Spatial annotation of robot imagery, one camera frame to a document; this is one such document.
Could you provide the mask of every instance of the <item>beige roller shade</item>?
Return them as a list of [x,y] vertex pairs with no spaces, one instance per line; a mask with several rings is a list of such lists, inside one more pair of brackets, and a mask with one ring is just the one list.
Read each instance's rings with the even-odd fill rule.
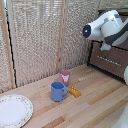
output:
[[127,0],[101,0],[99,9],[109,10],[109,9],[119,9],[128,8]]
[[15,88],[15,85],[7,19],[4,2],[0,0],[0,93],[12,88]]
[[86,63],[90,41],[83,37],[83,28],[95,19],[98,5],[99,0],[67,1],[61,69]]
[[17,85],[56,73],[62,0],[7,0]]

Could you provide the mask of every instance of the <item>mug handle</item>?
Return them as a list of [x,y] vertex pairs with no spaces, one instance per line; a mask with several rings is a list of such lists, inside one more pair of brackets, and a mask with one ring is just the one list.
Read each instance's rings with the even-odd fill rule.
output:
[[67,94],[69,93],[69,89],[65,85],[64,85],[64,88],[62,88],[62,89],[67,91],[67,93],[62,98],[62,99],[64,99],[67,96]]

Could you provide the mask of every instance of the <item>white plate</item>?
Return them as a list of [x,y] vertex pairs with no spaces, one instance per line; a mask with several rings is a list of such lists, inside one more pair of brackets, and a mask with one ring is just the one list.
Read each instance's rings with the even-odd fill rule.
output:
[[32,116],[32,102],[22,95],[0,98],[0,128],[20,128]]

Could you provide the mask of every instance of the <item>wooden cabinet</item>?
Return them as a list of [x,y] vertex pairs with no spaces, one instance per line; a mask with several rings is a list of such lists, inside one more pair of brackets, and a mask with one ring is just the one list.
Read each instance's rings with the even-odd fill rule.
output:
[[109,51],[100,51],[100,43],[93,42],[89,63],[124,78],[124,70],[128,66],[128,51],[115,47],[112,47]]

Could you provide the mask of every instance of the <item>wooden surface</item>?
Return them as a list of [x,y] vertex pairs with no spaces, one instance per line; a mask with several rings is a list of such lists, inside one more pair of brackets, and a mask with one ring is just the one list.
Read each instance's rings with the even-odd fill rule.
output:
[[51,83],[58,74],[0,95],[28,97],[34,107],[22,128],[110,128],[128,102],[128,86],[86,65],[71,69],[69,86],[79,90],[78,98],[68,94],[61,102],[50,98]]

